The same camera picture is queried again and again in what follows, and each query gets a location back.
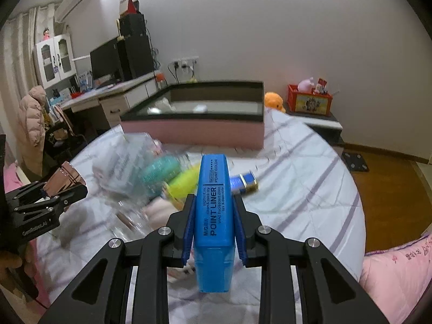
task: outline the cartoon picture on box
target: cartoon picture on box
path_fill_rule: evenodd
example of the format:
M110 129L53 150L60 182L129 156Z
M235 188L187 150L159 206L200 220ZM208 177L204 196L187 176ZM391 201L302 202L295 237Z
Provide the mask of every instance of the cartoon picture on box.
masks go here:
M307 95L297 95L297 101L295 103L296 112L307 112L315 114L327 113L328 100L326 98L316 98Z

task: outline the beige puffer jacket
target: beige puffer jacket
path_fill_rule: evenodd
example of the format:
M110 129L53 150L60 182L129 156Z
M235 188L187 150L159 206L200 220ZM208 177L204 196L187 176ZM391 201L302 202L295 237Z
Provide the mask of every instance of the beige puffer jacket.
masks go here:
M22 98L18 109L17 141L25 166L42 176L42 158L45 142L45 127L42 108L46 92L42 86L32 88Z

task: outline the blue gripper pad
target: blue gripper pad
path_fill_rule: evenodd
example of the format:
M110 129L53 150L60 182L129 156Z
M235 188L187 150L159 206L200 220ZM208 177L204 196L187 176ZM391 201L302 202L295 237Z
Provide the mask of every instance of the blue gripper pad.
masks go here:
M194 228L195 228L195 205L197 197L195 196L191 209L189 211L189 217L187 218L186 229L183 235L183 253L181 255L181 260L183 265L186 265L187 260L191 256L192 240L194 238Z
M246 237L245 231L243 229L243 225L241 224L240 214L238 213L237 204L235 203L235 199L232 199L232 206L234 211L234 233L235 233L235 241L237 242L237 250L238 256L240 257L243 265L245 265L248 254L246 252Z

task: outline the orange plush toy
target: orange plush toy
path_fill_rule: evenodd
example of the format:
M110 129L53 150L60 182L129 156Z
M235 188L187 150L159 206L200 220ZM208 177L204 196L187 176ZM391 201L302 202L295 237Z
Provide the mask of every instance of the orange plush toy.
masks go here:
M285 113L284 102L276 92L266 92L264 96L264 106L274 108Z

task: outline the toy storage box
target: toy storage box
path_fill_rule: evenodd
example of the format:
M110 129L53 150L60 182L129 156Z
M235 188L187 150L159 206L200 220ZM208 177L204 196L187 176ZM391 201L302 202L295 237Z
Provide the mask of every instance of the toy storage box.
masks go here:
M299 92L297 85L288 85L287 103L291 112L329 116L333 96Z
M167 98L174 112L148 114ZM194 113L206 105L206 113ZM200 82L171 85L121 116L125 133L148 133L162 143L261 149L264 145L262 82Z

